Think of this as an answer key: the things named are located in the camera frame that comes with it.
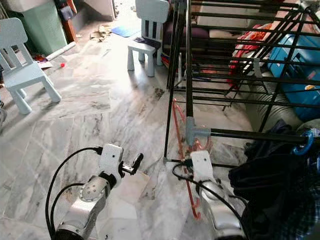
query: drying rack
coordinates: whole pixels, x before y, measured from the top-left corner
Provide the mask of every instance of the drying rack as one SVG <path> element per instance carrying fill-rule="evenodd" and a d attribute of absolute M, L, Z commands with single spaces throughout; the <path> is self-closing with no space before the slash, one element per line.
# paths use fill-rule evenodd
<path fill-rule="evenodd" d="M 226 7 L 226 8 L 246 8 L 261 10 L 263 8 L 269 8 L 275 11 L 288 12 L 285 17 L 275 17 L 275 16 L 256 16 L 249 14 L 227 14 L 227 13 L 209 13 L 209 12 L 192 12 L 192 5 L 198 6 L 212 6 L 212 7 Z M 199 28 L 204 29 L 214 29 L 214 30 L 224 30 L 224 31 L 237 31 L 237 32 L 267 32 L 270 33 L 265 41 L 260 40 L 244 40 L 244 39 L 225 39 L 225 38 L 195 38 L 192 37 L 192 16 L 205 16 L 205 17 L 219 17 L 219 18 L 233 18 L 233 19 L 259 19 L 266 21 L 279 21 L 275 29 L 257 29 L 249 27 L 224 27 L 224 26 L 204 26 L 198 25 Z M 175 92 L 185 93 L 185 138 L 189 146 L 195 143 L 196 137 L 227 137 L 227 138 L 238 138 L 238 139 L 249 139 L 249 140 L 267 140 L 275 142 L 285 142 L 293 145 L 303 145 L 308 142 L 308 137 L 306 136 L 293 136 L 293 135 L 283 135 L 276 133 L 264 133 L 264 127 L 268 120 L 269 114 L 271 112 L 272 106 L 290 106 L 290 107 L 304 107 L 304 108 L 316 108 L 320 111 L 320 105 L 314 104 L 301 104 L 301 103 L 289 103 L 289 102 L 279 102 L 276 101 L 278 93 L 281 91 L 282 83 L 290 84 L 304 84 L 319 86 L 320 82 L 310 79 L 299 79 L 299 78 L 284 78 L 286 71 L 289 66 L 293 65 L 303 65 L 303 66 L 314 66 L 320 67 L 320 63 L 316 62 L 297 62 L 293 61 L 292 57 L 295 49 L 307 49 L 313 51 L 320 51 L 318 47 L 309 47 L 297 45 L 299 36 L 317 36 L 320 34 L 303 32 L 303 25 L 310 24 L 316 25 L 320 29 L 320 21 L 316 14 L 314 13 L 313 6 L 306 2 L 298 3 L 283 3 L 275 1 L 259 1 L 259 0 L 176 0 L 174 3 L 174 13 L 173 13 L 173 32 L 171 37 L 171 47 L 170 47 L 170 64 L 168 70 L 167 78 L 167 88 L 170 91 L 169 95 L 169 107 L 167 115 L 167 126 L 166 126 L 166 136 L 165 136 L 165 149 L 164 149 L 164 159 L 169 162 L 178 162 L 178 160 L 167 159 L 168 151 L 168 139 L 170 132 L 170 122 L 172 114 L 172 106 Z M 186 26 L 185 32 L 185 58 L 183 59 L 185 65 L 182 64 L 180 67 L 185 66 L 185 87 L 179 87 L 179 83 L 176 81 L 176 69 L 179 66 L 179 56 L 181 56 L 180 50 L 183 31 Z M 294 35 L 292 45 L 279 44 L 280 40 L 287 34 Z M 233 44 L 238 45 L 251 45 L 257 46 L 253 54 L 250 57 L 234 57 L 234 56 L 216 56 L 208 54 L 199 54 L 194 51 L 196 47 L 203 47 L 205 43 L 219 43 L 229 46 Z M 289 50 L 287 59 L 285 60 L 271 60 L 265 57 L 271 52 L 273 47 L 284 47 Z M 233 52 L 235 49 L 224 49 L 221 48 L 219 51 L 225 51 L 226 53 Z M 217 64 L 214 67 L 205 67 L 207 70 L 215 71 L 228 71 L 228 65 L 237 65 L 237 74 L 229 75 L 227 73 L 201 73 L 199 71 L 199 65 L 201 63 L 207 64 Z M 283 70 L 280 77 L 262 77 L 260 72 L 260 64 L 283 64 Z M 226 81 L 235 81 L 238 87 L 232 85 L 228 89 L 218 89 L 218 88 L 205 88 L 205 87 L 193 87 L 194 82 L 203 83 L 225 83 Z M 268 92 L 265 88 L 265 83 L 276 83 L 276 88 L 274 92 Z M 243 90 L 241 86 L 248 85 L 258 85 L 263 86 L 266 91 L 252 92 Z M 201 96 L 198 94 L 214 94 L 220 97 L 212 96 Z M 241 93 L 254 93 L 254 94 L 270 94 L 272 95 L 270 101 L 261 100 L 251 100 L 251 99 L 241 99 L 236 98 L 238 94 Z M 244 103 L 244 104 L 259 104 L 267 105 L 267 110 L 261 121 L 259 131 L 239 131 L 230 129 L 217 129 L 217 128 L 204 128 L 195 125 L 194 119 L 194 104 L 205 104 L 205 105 L 218 105 L 223 106 L 223 110 L 230 107 L 233 103 Z M 320 139 L 316 137 L 314 143 L 319 145 Z"/>

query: chair seat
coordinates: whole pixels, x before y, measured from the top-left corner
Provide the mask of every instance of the chair seat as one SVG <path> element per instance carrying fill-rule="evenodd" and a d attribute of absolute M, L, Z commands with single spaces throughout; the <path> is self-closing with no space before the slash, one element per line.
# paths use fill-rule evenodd
<path fill-rule="evenodd" d="M 4 74 L 4 84 L 7 89 L 17 87 L 18 89 L 25 88 L 36 82 L 40 82 L 45 78 L 45 73 L 41 70 L 37 62 L 16 69 Z"/>
<path fill-rule="evenodd" d="M 149 53 L 153 54 L 156 51 L 155 47 L 150 46 L 145 43 L 136 42 L 134 40 L 132 40 L 128 43 L 128 48 L 130 48 L 134 51 L 138 51 L 140 53 L 144 53 L 144 54 L 149 54 Z"/>

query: blue mat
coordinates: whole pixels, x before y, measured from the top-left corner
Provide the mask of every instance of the blue mat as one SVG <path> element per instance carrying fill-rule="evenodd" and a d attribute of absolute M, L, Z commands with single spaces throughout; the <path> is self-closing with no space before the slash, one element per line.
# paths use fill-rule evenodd
<path fill-rule="evenodd" d="M 117 26 L 111 29 L 111 32 L 118 34 L 124 38 L 130 37 L 140 31 L 140 27 L 135 26 Z"/>

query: blue suitcase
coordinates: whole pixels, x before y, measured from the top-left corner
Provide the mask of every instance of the blue suitcase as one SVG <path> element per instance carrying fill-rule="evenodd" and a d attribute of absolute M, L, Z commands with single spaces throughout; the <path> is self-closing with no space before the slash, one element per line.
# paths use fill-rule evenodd
<path fill-rule="evenodd" d="M 287 34 L 279 44 L 292 45 L 294 35 Z M 297 42 L 297 46 L 320 47 L 320 37 L 301 35 Z M 271 60 L 284 61 L 288 57 L 290 48 L 274 47 L 270 54 Z M 320 63 L 320 51 L 310 49 L 295 49 L 293 52 L 293 62 L 303 63 Z M 280 77 L 284 68 L 281 63 L 268 63 L 268 68 L 275 77 Z M 286 78 L 310 79 L 320 81 L 320 67 L 290 65 L 285 73 Z M 281 84 L 282 90 L 291 103 L 320 105 L 320 82 L 319 85 L 304 85 L 304 84 Z M 292 92 L 309 89 L 319 89 L 315 91 Z M 319 119 L 320 109 L 309 107 L 295 107 L 297 116 L 304 122 Z"/>

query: white children's chair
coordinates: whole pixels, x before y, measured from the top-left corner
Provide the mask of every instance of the white children's chair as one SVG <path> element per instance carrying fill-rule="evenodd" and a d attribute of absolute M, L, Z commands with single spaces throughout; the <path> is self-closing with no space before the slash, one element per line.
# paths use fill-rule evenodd
<path fill-rule="evenodd" d="M 31 58 L 24 45 L 27 40 L 26 31 L 18 18 L 0 20 L 0 65 L 3 68 L 4 85 L 21 114 L 32 111 L 24 100 L 26 93 L 23 88 L 39 82 L 42 82 L 54 103 L 61 101 L 61 96 L 54 89 L 53 83 Z M 20 62 L 12 46 L 18 47 L 25 62 Z"/>
<path fill-rule="evenodd" d="M 161 66 L 162 28 L 168 17 L 169 3 L 166 0 L 135 0 L 135 8 L 137 17 L 141 19 L 141 36 L 161 44 L 156 57 L 156 64 Z M 145 54 L 147 54 L 147 75 L 153 77 L 155 75 L 153 54 L 156 48 L 134 40 L 130 41 L 128 44 L 128 70 L 135 70 L 133 51 L 139 52 L 139 61 L 144 61 Z"/>

